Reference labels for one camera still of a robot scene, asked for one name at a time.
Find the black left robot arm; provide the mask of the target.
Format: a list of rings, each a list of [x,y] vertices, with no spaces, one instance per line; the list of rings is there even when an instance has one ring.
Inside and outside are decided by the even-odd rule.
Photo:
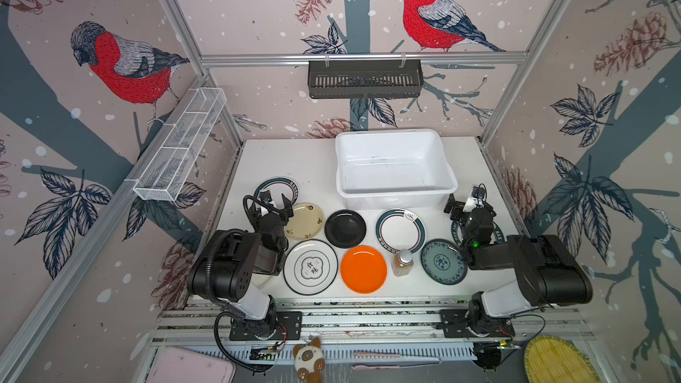
[[[297,196],[281,196],[276,207],[269,193],[247,195],[242,207],[252,226],[216,231],[191,267],[186,287],[230,317],[231,340],[284,338],[287,327],[278,318],[273,297],[252,283],[255,274],[276,277],[289,249],[285,227],[294,216]]]

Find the green ring lettered plate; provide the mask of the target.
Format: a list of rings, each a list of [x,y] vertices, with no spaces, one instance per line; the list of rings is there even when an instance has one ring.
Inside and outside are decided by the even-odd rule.
[[[480,223],[475,221],[467,221],[466,225],[462,225],[460,222],[452,222],[450,234],[457,248],[460,248],[462,244],[478,248],[479,246],[506,243],[505,235],[496,223],[493,224],[493,231],[489,241],[482,239]]]

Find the green red rimmed white plate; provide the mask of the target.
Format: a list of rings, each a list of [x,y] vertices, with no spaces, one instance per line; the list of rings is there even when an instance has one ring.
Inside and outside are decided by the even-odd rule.
[[[282,197],[286,197],[293,205],[298,202],[299,187],[290,177],[272,177],[257,186],[254,196],[277,209],[283,209]]]

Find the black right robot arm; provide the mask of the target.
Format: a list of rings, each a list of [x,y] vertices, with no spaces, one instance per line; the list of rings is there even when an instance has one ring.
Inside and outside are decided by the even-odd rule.
[[[558,237],[509,235],[493,243],[496,212],[480,194],[465,201],[450,195],[443,212],[462,230],[455,250],[470,271],[511,269],[515,275],[501,287],[474,294],[466,310],[443,310],[447,338],[511,337],[514,317],[592,300],[592,283]]]

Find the cream yellow small plate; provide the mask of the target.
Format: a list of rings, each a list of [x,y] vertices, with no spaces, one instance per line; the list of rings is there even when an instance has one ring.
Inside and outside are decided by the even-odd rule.
[[[294,241],[313,239],[324,227],[322,209],[313,203],[298,203],[293,207],[294,215],[285,226],[285,235]]]

